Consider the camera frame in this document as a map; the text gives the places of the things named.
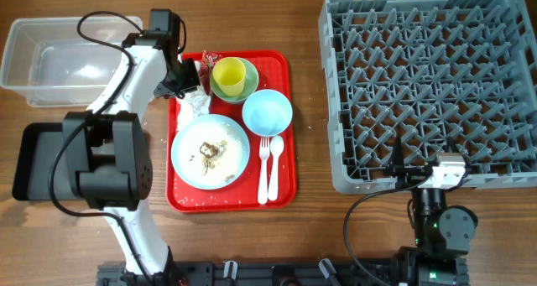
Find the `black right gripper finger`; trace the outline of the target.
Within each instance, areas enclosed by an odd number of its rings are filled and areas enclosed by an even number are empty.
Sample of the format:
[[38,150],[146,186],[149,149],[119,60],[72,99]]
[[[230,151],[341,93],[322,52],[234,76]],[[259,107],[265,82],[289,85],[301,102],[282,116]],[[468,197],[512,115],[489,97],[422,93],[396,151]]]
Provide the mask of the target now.
[[456,146],[455,142],[451,137],[446,138],[445,151],[447,153],[458,153],[463,157],[465,162],[465,169],[470,169],[470,164],[467,162],[467,159],[460,153],[460,150]]
[[404,177],[406,174],[401,137],[399,135],[395,138],[395,145],[384,172],[392,177]]

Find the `white napkin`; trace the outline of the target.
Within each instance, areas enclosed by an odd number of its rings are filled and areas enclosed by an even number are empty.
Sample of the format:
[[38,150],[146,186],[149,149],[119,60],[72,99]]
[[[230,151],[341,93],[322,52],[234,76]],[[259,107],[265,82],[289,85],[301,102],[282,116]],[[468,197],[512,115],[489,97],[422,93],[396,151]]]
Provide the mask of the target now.
[[[199,60],[195,60],[195,64],[197,73],[199,75]],[[201,83],[196,91],[187,93],[185,98],[176,98],[176,101],[180,106],[179,113],[177,114],[177,131],[180,131],[195,118],[207,115],[209,113],[211,95],[212,93],[210,95],[206,94],[204,86]]]

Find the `red snack wrapper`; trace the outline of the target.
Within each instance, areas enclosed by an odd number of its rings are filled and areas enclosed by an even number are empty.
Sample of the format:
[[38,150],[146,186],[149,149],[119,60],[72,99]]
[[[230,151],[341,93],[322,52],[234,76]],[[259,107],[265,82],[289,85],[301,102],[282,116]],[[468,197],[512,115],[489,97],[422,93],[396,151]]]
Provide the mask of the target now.
[[207,95],[212,93],[210,78],[216,63],[222,58],[222,55],[204,50],[199,60],[200,69],[199,77]]

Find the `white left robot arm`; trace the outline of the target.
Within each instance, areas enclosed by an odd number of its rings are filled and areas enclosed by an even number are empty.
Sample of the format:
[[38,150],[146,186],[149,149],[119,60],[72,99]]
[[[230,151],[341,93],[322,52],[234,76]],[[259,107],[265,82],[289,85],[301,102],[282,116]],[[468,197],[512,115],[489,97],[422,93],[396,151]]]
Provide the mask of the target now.
[[170,31],[130,34],[105,91],[85,112],[63,121],[65,158],[74,195],[104,217],[126,258],[119,280],[128,285],[179,285],[175,266],[146,201],[153,167],[141,119],[153,97],[184,97],[200,84],[193,60],[181,62],[184,43]]

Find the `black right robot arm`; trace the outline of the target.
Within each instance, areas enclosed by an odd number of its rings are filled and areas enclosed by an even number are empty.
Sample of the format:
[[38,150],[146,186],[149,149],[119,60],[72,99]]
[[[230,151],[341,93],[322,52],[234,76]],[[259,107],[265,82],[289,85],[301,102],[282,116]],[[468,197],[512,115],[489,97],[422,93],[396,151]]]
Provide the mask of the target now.
[[464,258],[470,250],[478,219],[462,205],[448,206],[446,194],[461,186],[467,162],[451,140],[423,167],[408,167],[400,137],[396,137],[386,172],[396,178],[397,190],[409,190],[408,216],[414,247],[401,247],[392,261],[392,285],[468,286]]

